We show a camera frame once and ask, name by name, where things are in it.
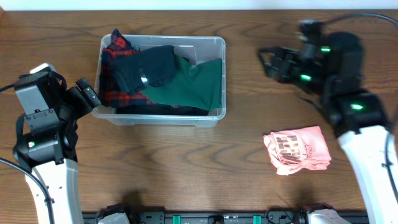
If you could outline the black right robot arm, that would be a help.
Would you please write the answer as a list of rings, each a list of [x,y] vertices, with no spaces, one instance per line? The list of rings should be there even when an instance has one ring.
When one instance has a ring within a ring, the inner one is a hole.
[[[370,223],[397,223],[397,154],[379,98],[362,88],[363,47],[347,32],[305,34],[302,50],[258,50],[266,76],[319,97],[356,175]]]

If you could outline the pink printed garment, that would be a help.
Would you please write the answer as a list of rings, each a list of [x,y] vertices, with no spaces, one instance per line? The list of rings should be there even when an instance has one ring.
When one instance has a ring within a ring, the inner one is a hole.
[[[291,175],[301,169],[325,170],[331,156],[318,126],[271,132],[264,145],[278,175]]]

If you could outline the black garment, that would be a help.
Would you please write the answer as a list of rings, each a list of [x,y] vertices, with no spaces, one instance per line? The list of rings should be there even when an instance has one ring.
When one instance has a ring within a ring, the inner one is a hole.
[[[207,116],[208,113],[209,111],[196,107],[171,105],[131,105],[116,109],[116,114]]]

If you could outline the red navy plaid shirt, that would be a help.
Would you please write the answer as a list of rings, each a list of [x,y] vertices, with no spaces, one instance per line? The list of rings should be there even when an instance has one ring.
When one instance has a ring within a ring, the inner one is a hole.
[[[154,105],[146,95],[138,91],[129,95],[121,91],[116,80],[109,74],[108,65],[115,59],[140,52],[140,48],[132,45],[119,31],[113,30],[111,43],[102,49],[101,72],[99,76],[99,99],[103,106],[122,108],[131,105]]]

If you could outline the dark navy garment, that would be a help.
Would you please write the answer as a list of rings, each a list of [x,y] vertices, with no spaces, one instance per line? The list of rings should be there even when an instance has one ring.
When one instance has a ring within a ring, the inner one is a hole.
[[[152,47],[115,59],[108,70],[120,90],[129,95],[148,87],[164,86],[177,74],[174,46]]]

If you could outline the dark green garment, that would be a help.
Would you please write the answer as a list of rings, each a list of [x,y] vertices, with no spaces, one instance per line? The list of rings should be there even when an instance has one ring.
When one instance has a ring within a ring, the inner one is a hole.
[[[168,84],[148,87],[142,93],[158,104],[191,106],[207,111],[221,107],[221,58],[192,65],[176,55],[175,64],[177,73]]]

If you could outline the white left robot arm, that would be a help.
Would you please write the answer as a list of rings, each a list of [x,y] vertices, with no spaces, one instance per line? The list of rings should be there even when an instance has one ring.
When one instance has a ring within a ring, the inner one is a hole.
[[[24,114],[16,121],[13,155],[27,171],[39,222],[83,223],[77,121],[100,105],[98,95],[86,79],[69,88],[54,71],[21,75],[14,91]]]

